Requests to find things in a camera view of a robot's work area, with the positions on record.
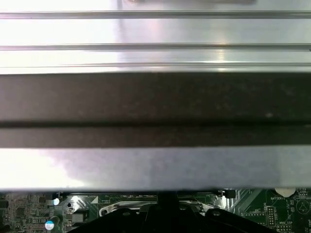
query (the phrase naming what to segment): shiny metal surface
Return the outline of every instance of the shiny metal surface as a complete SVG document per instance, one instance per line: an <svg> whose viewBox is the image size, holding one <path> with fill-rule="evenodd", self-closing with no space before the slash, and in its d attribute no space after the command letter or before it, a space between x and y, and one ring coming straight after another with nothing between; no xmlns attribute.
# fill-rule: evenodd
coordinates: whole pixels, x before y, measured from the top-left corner
<svg viewBox="0 0 311 233"><path fill-rule="evenodd" d="M6 177L0 190L311 186L305 179L311 176L311 146L0 149L0 154L0 176Z"/></svg>
<svg viewBox="0 0 311 233"><path fill-rule="evenodd" d="M310 67L307 0L13 0L0 26L0 73Z"/></svg>

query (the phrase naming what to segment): motherboard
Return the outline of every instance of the motherboard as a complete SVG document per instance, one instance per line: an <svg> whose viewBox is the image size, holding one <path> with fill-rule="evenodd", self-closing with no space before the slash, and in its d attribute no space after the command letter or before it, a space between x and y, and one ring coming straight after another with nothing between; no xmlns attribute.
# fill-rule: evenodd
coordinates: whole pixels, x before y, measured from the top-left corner
<svg viewBox="0 0 311 233"><path fill-rule="evenodd" d="M275 190L243 189L236 198L210 192L179 195L180 201L204 214L222 208L280 233L311 233L311 189L292 195ZM156 203L156 195L120 194L0 194L1 233L66 233L117 208Z"/></svg>

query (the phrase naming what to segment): green circuit board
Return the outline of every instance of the green circuit board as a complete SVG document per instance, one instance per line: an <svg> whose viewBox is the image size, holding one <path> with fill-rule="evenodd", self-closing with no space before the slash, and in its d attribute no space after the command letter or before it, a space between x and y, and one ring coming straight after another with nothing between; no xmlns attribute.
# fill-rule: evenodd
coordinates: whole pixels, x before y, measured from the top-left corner
<svg viewBox="0 0 311 233"><path fill-rule="evenodd" d="M281 233L311 233L311 189L300 188L284 198L274 190L244 189L236 199L211 193L180 195L181 200L197 200L226 209ZM45 194L8 193L0 195L0 226L10 225L12 233L65 233L100 216L100 210L113 203L155 202L153 195L78 194L59 203ZM56 216L59 224L47 231L45 223Z"/></svg>

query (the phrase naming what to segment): capacitor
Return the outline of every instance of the capacitor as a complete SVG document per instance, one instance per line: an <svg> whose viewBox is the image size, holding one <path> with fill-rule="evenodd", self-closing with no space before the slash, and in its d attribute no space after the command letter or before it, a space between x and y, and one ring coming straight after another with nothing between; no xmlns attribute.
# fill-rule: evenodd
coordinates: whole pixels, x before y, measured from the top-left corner
<svg viewBox="0 0 311 233"><path fill-rule="evenodd" d="M53 216L50 218L49 221L45 223L45 229L47 229L48 231L51 231L53 230L55 226L59 224L59 222L60 222L60 218L58 216Z"/></svg>
<svg viewBox="0 0 311 233"><path fill-rule="evenodd" d="M53 216L53 217L50 218L49 221L52 221L54 223L54 226L57 226L59 224L59 222L60 222L60 219L59 219L58 216Z"/></svg>

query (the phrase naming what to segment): electronic component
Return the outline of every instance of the electronic component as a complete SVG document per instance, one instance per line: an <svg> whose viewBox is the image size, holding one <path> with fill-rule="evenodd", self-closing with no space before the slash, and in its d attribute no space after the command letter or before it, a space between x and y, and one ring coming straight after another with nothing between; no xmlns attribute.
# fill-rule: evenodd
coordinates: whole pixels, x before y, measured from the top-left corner
<svg viewBox="0 0 311 233"><path fill-rule="evenodd" d="M275 188L276 193L280 194L282 197L289 198L296 192L295 188Z"/></svg>
<svg viewBox="0 0 311 233"><path fill-rule="evenodd" d="M6 209L9 207L9 202L7 200L0 200L0 209Z"/></svg>

